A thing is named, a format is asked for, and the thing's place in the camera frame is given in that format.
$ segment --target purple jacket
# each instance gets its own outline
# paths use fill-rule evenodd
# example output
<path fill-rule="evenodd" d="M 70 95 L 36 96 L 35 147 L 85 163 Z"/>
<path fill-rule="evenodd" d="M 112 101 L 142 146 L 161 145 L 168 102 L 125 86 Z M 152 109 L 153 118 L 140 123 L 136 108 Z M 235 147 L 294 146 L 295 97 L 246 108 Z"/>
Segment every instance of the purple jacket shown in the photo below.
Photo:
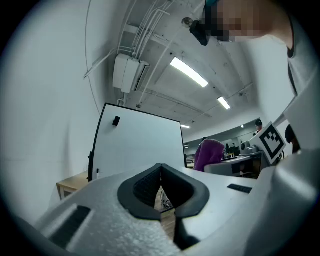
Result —
<path fill-rule="evenodd" d="M 203 172 L 206 165 L 218 164 L 222 160 L 225 146 L 214 139 L 205 139 L 195 153 L 194 169 Z"/>

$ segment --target whiteboard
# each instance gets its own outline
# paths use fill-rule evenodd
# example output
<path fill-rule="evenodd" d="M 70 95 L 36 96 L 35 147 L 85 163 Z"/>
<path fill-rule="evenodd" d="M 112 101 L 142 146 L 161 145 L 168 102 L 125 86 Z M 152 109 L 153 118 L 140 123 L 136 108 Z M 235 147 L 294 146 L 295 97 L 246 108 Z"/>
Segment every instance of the whiteboard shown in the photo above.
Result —
<path fill-rule="evenodd" d="M 104 106 L 92 152 L 93 180 L 97 169 L 102 178 L 159 163 L 185 166 L 180 122 L 112 104 Z"/>

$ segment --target air conditioning unit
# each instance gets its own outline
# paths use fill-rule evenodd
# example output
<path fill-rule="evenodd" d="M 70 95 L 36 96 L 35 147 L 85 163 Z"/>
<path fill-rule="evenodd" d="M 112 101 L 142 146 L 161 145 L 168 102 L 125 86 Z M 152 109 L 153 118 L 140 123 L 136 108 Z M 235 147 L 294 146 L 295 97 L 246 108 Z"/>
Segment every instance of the air conditioning unit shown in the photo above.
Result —
<path fill-rule="evenodd" d="M 121 89 L 126 94 L 136 91 L 141 87 L 149 69 L 150 65 L 147 62 L 119 54 L 114 64 L 113 87 Z"/>

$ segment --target floor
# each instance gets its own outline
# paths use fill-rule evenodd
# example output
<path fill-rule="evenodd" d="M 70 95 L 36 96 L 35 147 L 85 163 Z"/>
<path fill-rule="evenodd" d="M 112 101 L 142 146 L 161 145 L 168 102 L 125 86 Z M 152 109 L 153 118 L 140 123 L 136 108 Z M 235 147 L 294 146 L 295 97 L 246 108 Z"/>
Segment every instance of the floor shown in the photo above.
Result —
<path fill-rule="evenodd" d="M 166 209 L 161 202 L 162 191 L 163 191 L 163 188 L 160 187 L 158 194 L 156 195 L 155 205 L 154 205 L 154 208 L 160 212 Z M 175 226 L 176 226 L 175 209 L 166 211 L 161 214 L 161 226 L 164 229 L 165 233 L 168 235 L 168 237 L 171 240 L 174 240 Z"/>

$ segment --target ceiling light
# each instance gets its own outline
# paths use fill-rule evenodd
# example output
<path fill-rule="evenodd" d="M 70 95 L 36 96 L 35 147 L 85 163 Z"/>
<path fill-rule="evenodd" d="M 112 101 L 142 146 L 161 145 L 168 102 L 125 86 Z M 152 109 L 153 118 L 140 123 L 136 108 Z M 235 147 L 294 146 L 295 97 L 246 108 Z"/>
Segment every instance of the ceiling light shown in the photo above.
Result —
<path fill-rule="evenodd" d="M 220 97 L 218 98 L 218 101 L 225 107 L 226 110 L 230 109 L 229 104 L 226 102 L 226 100 L 224 99 L 224 97 Z"/>
<path fill-rule="evenodd" d="M 186 74 L 188 77 L 193 79 L 202 87 L 206 87 L 209 84 L 206 80 L 203 79 L 201 75 L 199 75 L 191 67 L 189 67 L 187 64 L 185 64 L 184 62 L 182 62 L 180 59 L 176 57 L 171 62 L 171 66 L 175 67 L 176 69 L 180 70 L 182 73 Z"/>

